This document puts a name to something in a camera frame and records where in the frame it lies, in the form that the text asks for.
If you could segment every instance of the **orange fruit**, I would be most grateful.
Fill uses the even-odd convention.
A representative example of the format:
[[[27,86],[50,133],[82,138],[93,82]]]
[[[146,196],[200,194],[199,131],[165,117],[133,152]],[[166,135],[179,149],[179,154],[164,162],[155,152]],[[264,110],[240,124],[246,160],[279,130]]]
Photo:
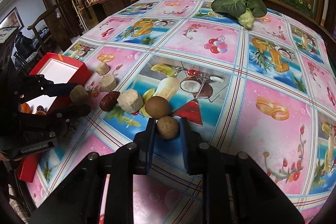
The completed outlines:
[[[27,103],[21,105],[21,110],[23,113],[30,113],[30,106]]]

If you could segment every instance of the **screw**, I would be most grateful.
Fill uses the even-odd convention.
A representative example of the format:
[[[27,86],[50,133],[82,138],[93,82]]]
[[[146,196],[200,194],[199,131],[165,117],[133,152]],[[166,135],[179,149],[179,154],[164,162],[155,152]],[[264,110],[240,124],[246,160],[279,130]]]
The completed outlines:
[[[199,148],[204,149],[204,150],[208,149],[209,147],[210,147],[210,145],[208,145],[207,143],[200,143],[199,144]]]
[[[245,152],[239,152],[238,157],[242,160],[246,160],[249,157],[249,155]]]
[[[96,152],[91,152],[90,154],[87,155],[87,158],[89,160],[95,160],[96,158],[98,158],[98,153]]]
[[[129,150],[132,150],[132,149],[137,148],[137,144],[132,142],[132,143],[127,144],[126,147],[127,147]]]

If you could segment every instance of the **green leafy vegetable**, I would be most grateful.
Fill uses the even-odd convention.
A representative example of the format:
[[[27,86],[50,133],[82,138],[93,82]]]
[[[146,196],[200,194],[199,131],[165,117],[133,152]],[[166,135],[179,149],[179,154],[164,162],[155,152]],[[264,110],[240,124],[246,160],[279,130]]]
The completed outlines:
[[[253,27],[254,18],[267,14],[262,0],[214,0],[211,8],[215,13],[230,14],[246,29]]]
[[[246,5],[241,0],[214,0],[211,8],[215,13],[228,13],[238,17],[245,13]]]

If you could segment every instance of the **tablecloth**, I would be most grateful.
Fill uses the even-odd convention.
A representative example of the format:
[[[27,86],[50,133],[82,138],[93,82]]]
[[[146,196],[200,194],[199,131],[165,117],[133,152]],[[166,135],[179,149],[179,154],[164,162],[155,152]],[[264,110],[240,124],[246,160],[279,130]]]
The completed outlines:
[[[94,71],[107,62],[115,90],[166,98],[176,119],[222,152],[247,152],[308,223],[336,183],[336,79],[322,37],[268,9],[251,30],[211,10],[213,0],[140,0],[107,17],[64,53]],[[99,107],[101,76],[85,85],[92,112],[42,156],[28,184],[37,206],[85,155],[114,152],[145,129]],[[201,176],[185,173],[180,139],[156,138],[148,176],[134,176],[135,223],[200,223]],[[104,219],[104,206],[101,220]]]

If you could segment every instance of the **open box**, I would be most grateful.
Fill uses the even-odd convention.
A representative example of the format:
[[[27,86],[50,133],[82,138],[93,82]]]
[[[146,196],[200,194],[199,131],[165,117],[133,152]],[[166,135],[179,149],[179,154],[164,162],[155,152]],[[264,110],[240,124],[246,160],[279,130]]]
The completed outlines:
[[[91,72],[83,62],[50,52],[39,61],[29,75],[37,74],[44,75],[47,80],[53,81],[54,84],[77,83],[79,85],[84,85],[91,76]],[[39,105],[43,106],[48,114],[55,109],[67,107],[70,103],[69,96],[49,97],[47,95],[42,95],[27,102],[31,107],[32,114],[36,113],[36,108]],[[39,159],[40,154],[38,153],[21,160],[17,169],[20,180],[33,181]]]

